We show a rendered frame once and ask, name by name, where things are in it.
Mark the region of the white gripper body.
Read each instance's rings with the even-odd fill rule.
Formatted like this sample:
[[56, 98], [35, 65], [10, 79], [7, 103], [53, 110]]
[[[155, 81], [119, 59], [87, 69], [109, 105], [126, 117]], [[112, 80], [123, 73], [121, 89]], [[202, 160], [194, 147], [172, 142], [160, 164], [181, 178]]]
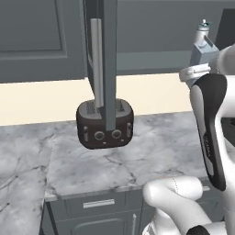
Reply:
[[197, 79], [209, 73], [210, 70], [207, 63], [190, 66], [179, 72], [179, 78], [182, 83], [186, 83], [188, 88], [191, 88]]

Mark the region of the white bottle with green cap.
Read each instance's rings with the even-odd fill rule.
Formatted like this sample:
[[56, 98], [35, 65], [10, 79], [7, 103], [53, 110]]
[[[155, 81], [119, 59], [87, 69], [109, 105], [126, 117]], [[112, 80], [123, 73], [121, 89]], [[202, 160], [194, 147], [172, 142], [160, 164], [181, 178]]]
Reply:
[[202, 22], [198, 24], [194, 43], [199, 48], [206, 47], [206, 45], [213, 46], [213, 42], [208, 37], [209, 29], [210, 22], [206, 21], [205, 19], [203, 19]]

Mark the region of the grey open cabinet door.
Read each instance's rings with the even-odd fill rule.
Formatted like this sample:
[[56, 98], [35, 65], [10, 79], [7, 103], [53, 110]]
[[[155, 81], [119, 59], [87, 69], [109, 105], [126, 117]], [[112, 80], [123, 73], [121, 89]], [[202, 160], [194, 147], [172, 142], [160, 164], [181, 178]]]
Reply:
[[91, 19], [102, 20], [103, 95], [104, 105], [98, 107], [106, 130], [116, 127], [117, 22], [118, 0], [83, 0], [87, 72], [94, 90]]

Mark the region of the grey base cabinet door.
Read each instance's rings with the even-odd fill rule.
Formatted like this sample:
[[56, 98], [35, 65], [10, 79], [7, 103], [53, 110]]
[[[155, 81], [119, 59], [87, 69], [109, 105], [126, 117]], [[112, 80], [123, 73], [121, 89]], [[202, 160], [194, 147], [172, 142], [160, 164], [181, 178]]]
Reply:
[[56, 223], [59, 235], [131, 235], [132, 215], [137, 215], [135, 235], [139, 235], [140, 210], [76, 218]]

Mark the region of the dark brown toaster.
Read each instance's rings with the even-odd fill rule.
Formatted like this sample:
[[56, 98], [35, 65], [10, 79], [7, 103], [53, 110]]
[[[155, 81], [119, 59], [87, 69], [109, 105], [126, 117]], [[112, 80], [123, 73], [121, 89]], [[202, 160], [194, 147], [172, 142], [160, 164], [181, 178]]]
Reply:
[[116, 127], [106, 130], [105, 122], [95, 107], [94, 100], [87, 100], [76, 111], [79, 141], [90, 150], [116, 148], [127, 145], [133, 136], [134, 113], [129, 103], [116, 100]]

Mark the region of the grey drawer front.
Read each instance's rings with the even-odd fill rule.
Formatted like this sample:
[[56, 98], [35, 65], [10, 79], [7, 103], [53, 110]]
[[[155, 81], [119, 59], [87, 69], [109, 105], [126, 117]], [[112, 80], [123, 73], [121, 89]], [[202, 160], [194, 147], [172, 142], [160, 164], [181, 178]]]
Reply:
[[210, 191], [203, 192], [197, 203], [204, 209], [212, 222], [223, 221], [225, 214], [220, 192], [208, 180], [204, 180], [202, 185], [209, 186]]
[[[115, 199], [115, 205], [106, 207], [83, 208], [83, 203], [111, 198]], [[127, 192], [66, 199], [64, 204], [65, 211], [70, 218], [82, 218], [129, 211], [132, 209], [140, 209], [142, 205], [142, 195], [140, 190], [133, 190]]]

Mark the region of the grey open wall cabinet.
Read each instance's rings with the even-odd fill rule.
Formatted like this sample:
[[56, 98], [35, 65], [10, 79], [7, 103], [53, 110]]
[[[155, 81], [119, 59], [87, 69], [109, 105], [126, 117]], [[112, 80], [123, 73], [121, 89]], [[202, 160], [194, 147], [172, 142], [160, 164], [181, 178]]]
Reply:
[[235, 24], [235, 0], [117, 0], [117, 73], [176, 73], [188, 66], [197, 25], [211, 23], [209, 38], [235, 42], [219, 23]]

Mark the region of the grey closed wall cabinet door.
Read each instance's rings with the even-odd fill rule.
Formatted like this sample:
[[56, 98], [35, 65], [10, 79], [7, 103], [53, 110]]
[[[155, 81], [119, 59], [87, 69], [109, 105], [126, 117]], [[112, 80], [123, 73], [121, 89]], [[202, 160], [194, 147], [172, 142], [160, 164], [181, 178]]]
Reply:
[[79, 0], [0, 0], [0, 84], [82, 78]]

